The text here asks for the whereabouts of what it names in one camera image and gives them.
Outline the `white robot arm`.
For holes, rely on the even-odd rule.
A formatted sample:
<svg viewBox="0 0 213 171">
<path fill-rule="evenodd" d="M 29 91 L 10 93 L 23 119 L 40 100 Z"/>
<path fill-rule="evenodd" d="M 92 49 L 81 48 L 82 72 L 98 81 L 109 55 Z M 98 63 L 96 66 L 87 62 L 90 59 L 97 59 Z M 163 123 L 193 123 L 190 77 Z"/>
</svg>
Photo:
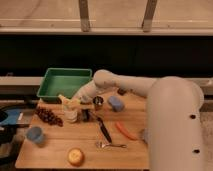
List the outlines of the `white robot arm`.
<svg viewBox="0 0 213 171">
<path fill-rule="evenodd" d="M 204 171 L 200 108 L 204 93 L 194 82 L 176 76 L 148 78 L 95 72 L 75 97 L 83 103 L 111 87 L 145 97 L 150 171 Z"/>
</svg>

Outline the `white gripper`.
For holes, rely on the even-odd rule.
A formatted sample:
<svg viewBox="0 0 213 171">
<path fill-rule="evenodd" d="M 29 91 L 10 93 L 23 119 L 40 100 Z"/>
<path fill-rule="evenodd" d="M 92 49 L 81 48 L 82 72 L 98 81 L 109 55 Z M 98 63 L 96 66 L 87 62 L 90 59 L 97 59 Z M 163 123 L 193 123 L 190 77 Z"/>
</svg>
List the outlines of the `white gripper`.
<svg viewBox="0 0 213 171">
<path fill-rule="evenodd" d="M 97 87 L 93 81 L 83 85 L 73 96 L 73 99 L 68 101 L 68 108 L 78 108 L 82 103 L 90 103 L 98 94 Z"/>
</svg>

